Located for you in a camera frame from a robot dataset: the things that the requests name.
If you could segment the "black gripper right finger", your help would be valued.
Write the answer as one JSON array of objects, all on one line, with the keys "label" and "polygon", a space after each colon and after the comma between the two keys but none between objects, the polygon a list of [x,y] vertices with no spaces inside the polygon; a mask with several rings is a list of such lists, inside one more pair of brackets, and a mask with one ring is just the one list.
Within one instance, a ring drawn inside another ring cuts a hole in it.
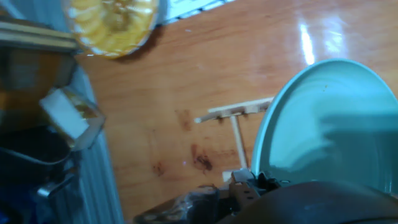
[{"label": "black gripper right finger", "polygon": [[240,208],[245,208],[262,195],[279,188],[279,181],[267,173],[254,175],[248,169],[240,169],[231,173],[229,196],[237,201]]}]

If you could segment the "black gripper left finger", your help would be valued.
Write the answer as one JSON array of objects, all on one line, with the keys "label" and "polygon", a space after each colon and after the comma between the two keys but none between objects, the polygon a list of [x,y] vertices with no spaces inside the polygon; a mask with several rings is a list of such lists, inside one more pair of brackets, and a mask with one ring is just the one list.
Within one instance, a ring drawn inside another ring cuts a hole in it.
[{"label": "black gripper left finger", "polygon": [[202,185],[133,218],[138,224],[212,224],[218,215],[220,191]]}]

